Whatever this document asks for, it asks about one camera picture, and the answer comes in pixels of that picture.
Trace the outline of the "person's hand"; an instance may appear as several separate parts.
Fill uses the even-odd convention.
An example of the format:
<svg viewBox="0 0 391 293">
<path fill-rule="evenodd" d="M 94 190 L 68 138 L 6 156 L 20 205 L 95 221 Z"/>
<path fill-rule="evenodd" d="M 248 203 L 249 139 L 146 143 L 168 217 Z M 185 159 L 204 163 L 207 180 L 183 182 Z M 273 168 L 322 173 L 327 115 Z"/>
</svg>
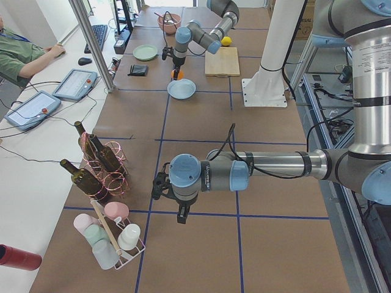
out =
<svg viewBox="0 0 391 293">
<path fill-rule="evenodd" d="M 58 43 L 51 47 L 47 47 L 44 49 L 46 53 L 48 53 L 51 57 L 57 58 L 63 54 L 65 54 L 66 50 L 62 44 Z"/>
</svg>

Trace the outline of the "person's forearm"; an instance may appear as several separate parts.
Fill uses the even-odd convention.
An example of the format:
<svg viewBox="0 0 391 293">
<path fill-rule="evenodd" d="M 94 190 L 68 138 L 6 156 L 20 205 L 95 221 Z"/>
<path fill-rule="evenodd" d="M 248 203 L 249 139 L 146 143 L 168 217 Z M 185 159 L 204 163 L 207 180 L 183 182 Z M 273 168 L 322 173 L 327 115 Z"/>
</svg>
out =
<svg viewBox="0 0 391 293">
<path fill-rule="evenodd" d="M 53 61 L 53 55 L 51 52 L 46 52 L 44 55 L 40 56 L 38 59 L 33 60 L 32 62 L 27 63 L 18 73 L 19 77 L 30 79 L 35 74 L 41 72 Z"/>
</svg>

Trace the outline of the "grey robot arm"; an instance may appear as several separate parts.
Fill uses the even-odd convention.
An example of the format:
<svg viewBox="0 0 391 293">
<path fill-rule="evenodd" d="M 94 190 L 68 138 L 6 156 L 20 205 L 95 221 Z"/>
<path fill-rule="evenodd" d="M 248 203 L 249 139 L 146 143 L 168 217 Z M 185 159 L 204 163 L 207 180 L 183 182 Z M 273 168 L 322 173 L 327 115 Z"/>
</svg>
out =
<svg viewBox="0 0 391 293">
<path fill-rule="evenodd" d="M 294 153 L 218 149 L 203 161 L 180 154 L 154 181 L 156 189 L 178 203 L 179 223 L 187 220 L 199 192 L 244 190 L 255 175 L 312 176 L 339 183 L 375 203 L 390 204 L 390 2 L 317 1 L 312 42 L 352 50 L 353 144 Z"/>
<path fill-rule="evenodd" d="M 180 68 L 185 64 L 188 46 L 191 41 L 196 42 L 209 53 L 216 54 L 222 46 L 222 39 L 230 29 L 236 26 L 239 20 L 239 8 L 233 1 L 211 0 L 206 2 L 206 6 L 221 17 L 221 20 L 211 32 L 203 30 L 196 20 L 191 20 L 187 25 L 177 29 L 175 33 L 176 43 L 172 52 L 173 80 L 178 79 Z"/>
</svg>

